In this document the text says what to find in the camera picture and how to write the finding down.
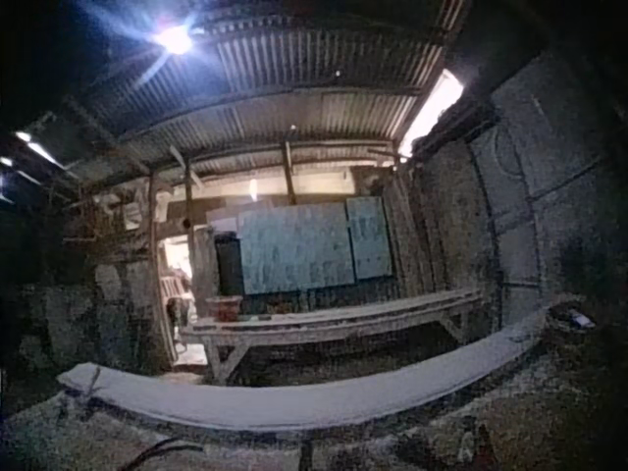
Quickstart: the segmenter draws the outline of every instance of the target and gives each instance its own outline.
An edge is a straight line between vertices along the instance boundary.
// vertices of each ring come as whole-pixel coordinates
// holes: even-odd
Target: corrugated metal roof
[[[204,0],[188,3],[182,11],[207,8]],[[91,183],[131,178],[137,165],[123,164],[125,156],[161,169],[173,163],[171,145],[187,157],[212,156],[194,166],[199,174],[218,175],[281,163],[276,150],[213,157],[223,149],[286,139],[398,141],[429,91],[445,53],[442,41],[465,3],[428,2],[430,15],[414,33],[354,16],[288,15],[277,2],[208,11],[205,35],[192,53],[139,54],[75,94],[94,118],[86,127],[98,123],[101,135],[90,142],[100,161],[85,158],[76,173]],[[76,109],[63,113],[84,121]],[[310,149],[308,155],[368,157],[365,150],[337,149],[328,158],[329,149]],[[299,158],[295,149],[293,159]]]

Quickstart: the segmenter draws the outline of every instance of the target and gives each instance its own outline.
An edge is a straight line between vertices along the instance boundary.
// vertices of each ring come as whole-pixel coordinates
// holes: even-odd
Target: plywood panel
[[[301,205],[238,216],[247,294],[355,282],[344,205]]]
[[[393,273],[389,235],[382,198],[362,197],[346,200],[355,276],[358,280],[389,276]]]

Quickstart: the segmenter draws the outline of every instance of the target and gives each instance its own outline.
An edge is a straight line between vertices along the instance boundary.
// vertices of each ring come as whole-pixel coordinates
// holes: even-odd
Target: wooden workbench
[[[225,385],[249,348],[296,345],[402,331],[441,323],[461,344],[467,343],[468,317],[482,303],[477,289],[457,289],[388,302],[274,316],[269,321],[219,323],[209,319],[181,329],[183,342],[201,343],[214,381]],[[459,317],[456,325],[452,318]],[[219,347],[231,347],[221,359]]]

